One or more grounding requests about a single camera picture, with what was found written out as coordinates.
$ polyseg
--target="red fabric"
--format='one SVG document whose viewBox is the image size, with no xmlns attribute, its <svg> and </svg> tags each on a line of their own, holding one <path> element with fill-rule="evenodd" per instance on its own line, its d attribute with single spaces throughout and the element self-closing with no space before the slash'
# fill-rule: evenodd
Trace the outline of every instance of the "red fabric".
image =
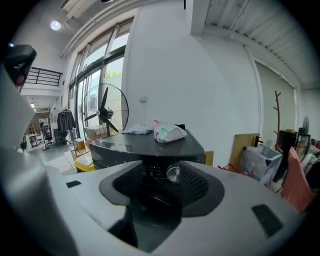
<svg viewBox="0 0 320 256">
<path fill-rule="evenodd" d="M 283 199 L 287 200 L 301 213 L 316 197 L 306 180 L 297 152 L 290 148 L 288 157 L 288 174 L 281 191 Z"/>
</svg>

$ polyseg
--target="industrial fan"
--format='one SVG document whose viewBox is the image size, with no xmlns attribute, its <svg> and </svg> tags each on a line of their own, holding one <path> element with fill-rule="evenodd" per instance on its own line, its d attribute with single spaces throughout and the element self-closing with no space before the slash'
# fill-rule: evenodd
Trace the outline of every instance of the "industrial fan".
<svg viewBox="0 0 320 256">
<path fill-rule="evenodd" d="M 101 103 L 98 97 L 102 91 Z M 129 109 L 125 95 L 116 86 L 102 83 L 91 88 L 81 105 L 83 128 L 91 140 L 122 132 L 128 122 Z"/>
</svg>

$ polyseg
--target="hanging clothes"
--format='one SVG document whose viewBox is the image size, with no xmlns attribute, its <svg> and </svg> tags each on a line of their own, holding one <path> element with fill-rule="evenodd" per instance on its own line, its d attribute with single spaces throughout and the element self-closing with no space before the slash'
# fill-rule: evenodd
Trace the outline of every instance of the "hanging clothes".
<svg viewBox="0 0 320 256">
<path fill-rule="evenodd" d="M 60 112 L 56 122 L 58 124 L 58 131 L 64 138 L 68 135 L 68 130 L 76 128 L 76 122 L 70 110 Z"/>
</svg>

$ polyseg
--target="yellow plastic bin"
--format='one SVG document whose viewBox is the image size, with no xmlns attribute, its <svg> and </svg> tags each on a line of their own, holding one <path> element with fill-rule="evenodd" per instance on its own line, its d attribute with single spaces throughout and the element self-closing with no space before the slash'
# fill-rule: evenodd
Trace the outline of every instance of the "yellow plastic bin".
<svg viewBox="0 0 320 256">
<path fill-rule="evenodd" d="M 74 166 L 78 173 L 92 172 L 95 170 L 91 152 L 85 153 L 74 160 Z"/>
</svg>

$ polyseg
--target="balcony railing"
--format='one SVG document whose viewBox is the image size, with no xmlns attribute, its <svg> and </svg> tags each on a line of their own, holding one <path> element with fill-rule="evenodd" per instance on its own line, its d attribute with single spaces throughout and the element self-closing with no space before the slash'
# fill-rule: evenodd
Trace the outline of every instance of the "balcony railing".
<svg viewBox="0 0 320 256">
<path fill-rule="evenodd" d="M 28 84 L 59 86 L 60 78 L 63 73 L 32 67 L 25 80 Z"/>
</svg>

